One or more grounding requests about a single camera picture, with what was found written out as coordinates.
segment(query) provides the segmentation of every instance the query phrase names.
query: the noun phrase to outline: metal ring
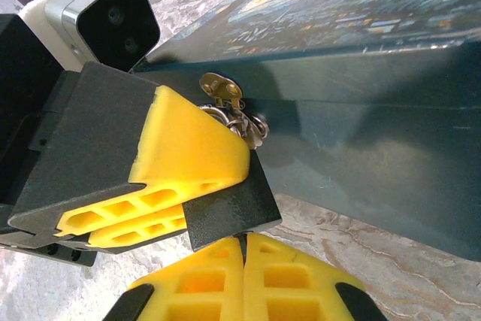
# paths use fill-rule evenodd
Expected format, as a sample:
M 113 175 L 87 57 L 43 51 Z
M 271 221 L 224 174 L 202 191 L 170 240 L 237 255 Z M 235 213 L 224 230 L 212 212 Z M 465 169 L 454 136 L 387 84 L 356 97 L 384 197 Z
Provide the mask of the metal ring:
M 234 127 L 234 124 L 237 124 L 238 120 L 230 120 L 228 118 L 228 115 L 224 111 L 217 107 L 214 107 L 211 104 L 203 104 L 199 105 L 198 107 L 202 109 L 205 113 L 209 114 L 211 117 L 221 122 L 224 126 L 228 127 L 231 132 L 234 132 L 239 137 L 242 137 L 241 131 Z
M 269 132 L 271 131 L 269 129 L 269 125 L 266 119 L 263 116 L 260 116 L 258 114 L 255 116 L 251 116 L 251 118 L 253 119 L 253 123 L 257 126 L 257 128 L 261 132 L 262 139 L 265 139 L 269 135 Z
M 228 127 L 228 128 L 231 128 L 231 127 L 235 126 L 236 124 L 243 124 L 243 123 L 244 123 L 244 120 L 242 120 L 240 118 L 237 118 L 235 120 L 231 120 L 225 126 Z

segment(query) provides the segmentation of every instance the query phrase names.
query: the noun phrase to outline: honeycomb pattern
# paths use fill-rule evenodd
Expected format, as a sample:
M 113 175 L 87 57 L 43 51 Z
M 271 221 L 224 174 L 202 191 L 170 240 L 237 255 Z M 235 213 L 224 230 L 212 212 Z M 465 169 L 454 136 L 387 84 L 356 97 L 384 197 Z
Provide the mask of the honeycomb pattern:
M 178 204 L 164 210 L 158 210 L 141 217 L 98 229 L 90 234 L 89 245 L 100 248 L 127 247 L 180 231 L 186 227 L 182 205 Z
M 354 320 L 335 288 L 363 290 L 354 276 L 258 234 L 242 258 L 238 239 L 224 238 L 136 281 L 155 289 L 138 321 Z
M 151 193 L 136 192 L 91 204 L 65 212 L 62 227 L 64 232 L 59 233 L 58 236 L 67 233 L 82 235 L 126 220 L 138 219 L 139 216 L 181 204 L 186 198 L 188 196 L 172 189 L 160 189 Z
M 241 321 L 243 261 L 236 238 L 225 238 L 141 278 L 154 293 L 138 321 Z
M 354 276 L 264 235 L 248 235 L 247 255 L 244 319 L 352 321 L 335 284 L 363 289 Z

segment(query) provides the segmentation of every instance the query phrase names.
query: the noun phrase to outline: yellow rubber pad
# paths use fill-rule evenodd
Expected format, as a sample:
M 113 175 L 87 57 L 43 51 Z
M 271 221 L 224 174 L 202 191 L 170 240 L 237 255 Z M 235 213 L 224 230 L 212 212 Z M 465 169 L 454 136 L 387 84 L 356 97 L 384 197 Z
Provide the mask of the yellow rubber pad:
M 162 227 L 148 231 L 155 224 L 182 229 L 181 209 L 176 209 L 178 218 L 159 211 L 242 182 L 249 172 L 249 157 L 241 137 L 160 86 L 129 176 L 130 183 L 146 187 L 65 212 L 57 236 L 91 232 L 91 246 L 124 247 L 158 237 Z
M 364 290 L 361 281 L 273 238 L 247 237 L 244 320 L 353 321 L 335 284 Z
M 264 235 L 224 238 L 141 278 L 154 292 L 138 321 L 353 321 L 336 283 L 354 276 Z
M 154 286 L 138 321 L 241 321 L 243 263 L 237 238 L 224 238 L 133 283 Z
M 90 235 L 89 244 L 100 248 L 127 247 L 186 227 L 182 205 L 178 204 L 99 229 Z

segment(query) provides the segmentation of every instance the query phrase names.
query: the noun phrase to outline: yellow foam pad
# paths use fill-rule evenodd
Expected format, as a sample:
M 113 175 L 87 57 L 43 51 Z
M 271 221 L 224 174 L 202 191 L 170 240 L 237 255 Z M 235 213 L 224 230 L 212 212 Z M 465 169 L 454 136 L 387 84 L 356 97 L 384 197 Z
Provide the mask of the yellow foam pad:
M 354 276 L 268 236 L 224 238 L 137 280 L 154 292 L 139 321 L 353 321 L 336 283 Z
M 89 244 L 100 248 L 127 247 L 186 227 L 182 205 L 178 204 L 99 229 L 90 235 Z
M 336 283 L 364 290 L 357 278 L 315 257 L 264 235 L 247 236 L 244 320 L 353 320 Z
M 241 321 L 243 272 L 239 241 L 224 238 L 133 283 L 154 286 L 138 321 Z
M 157 224 L 167 229 L 185 225 L 180 221 L 183 214 L 171 219 L 160 210 L 242 182 L 249 172 L 249 157 L 241 137 L 172 89 L 160 86 L 128 179 L 146 187 L 65 212 L 57 236 L 91 232 L 91 245 L 97 247 L 123 247 L 158 237 L 162 227 L 146 231 L 156 217 Z

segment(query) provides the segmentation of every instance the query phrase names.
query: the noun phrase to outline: black camera face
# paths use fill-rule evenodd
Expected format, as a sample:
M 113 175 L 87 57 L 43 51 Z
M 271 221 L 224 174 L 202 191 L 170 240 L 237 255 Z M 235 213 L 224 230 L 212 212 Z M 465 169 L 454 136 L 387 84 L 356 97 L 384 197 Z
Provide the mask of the black camera face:
M 97 0 L 77 21 L 78 32 L 100 63 L 130 70 L 160 37 L 148 0 Z

